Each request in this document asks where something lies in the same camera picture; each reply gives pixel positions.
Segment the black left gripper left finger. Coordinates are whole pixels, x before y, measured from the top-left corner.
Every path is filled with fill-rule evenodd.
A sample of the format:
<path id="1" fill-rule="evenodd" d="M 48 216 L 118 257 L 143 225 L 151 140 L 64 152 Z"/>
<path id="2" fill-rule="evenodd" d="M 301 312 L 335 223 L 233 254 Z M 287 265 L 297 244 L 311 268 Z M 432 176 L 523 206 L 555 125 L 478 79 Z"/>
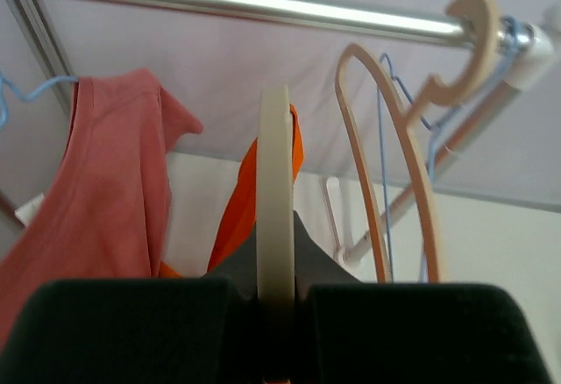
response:
<path id="1" fill-rule="evenodd" d="M 66 280 L 32 293 L 4 383 L 258 383 L 250 306 L 225 279 Z"/>

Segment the orange t shirt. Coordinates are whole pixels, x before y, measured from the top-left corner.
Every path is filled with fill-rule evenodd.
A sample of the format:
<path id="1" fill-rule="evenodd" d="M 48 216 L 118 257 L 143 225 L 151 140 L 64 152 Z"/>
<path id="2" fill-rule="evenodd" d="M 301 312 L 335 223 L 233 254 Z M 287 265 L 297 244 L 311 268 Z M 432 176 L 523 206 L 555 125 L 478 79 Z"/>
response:
<path id="1" fill-rule="evenodd" d="M 293 119 L 292 176 L 296 180 L 304 161 L 304 148 L 298 114 L 290 104 Z M 238 170 L 238 180 L 226 205 L 207 265 L 207 272 L 232 255 L 249 237 L 256 223 L 256 169 L 258 140 L 249 147 Z M 176 279 L 182 276 L 165 262 L 160 263 L 160 278 Z"/>

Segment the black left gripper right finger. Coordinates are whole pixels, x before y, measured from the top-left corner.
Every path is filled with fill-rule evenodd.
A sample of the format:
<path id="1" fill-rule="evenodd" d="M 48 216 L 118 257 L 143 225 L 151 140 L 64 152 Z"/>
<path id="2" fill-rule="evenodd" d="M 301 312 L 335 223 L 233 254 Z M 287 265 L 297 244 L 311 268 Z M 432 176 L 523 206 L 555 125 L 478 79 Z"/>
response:
<path id="1" fill-rule="evenodd" d="M 482 284 L 313 287 L 316 383 L 545 383 L 521 308 Z"/>

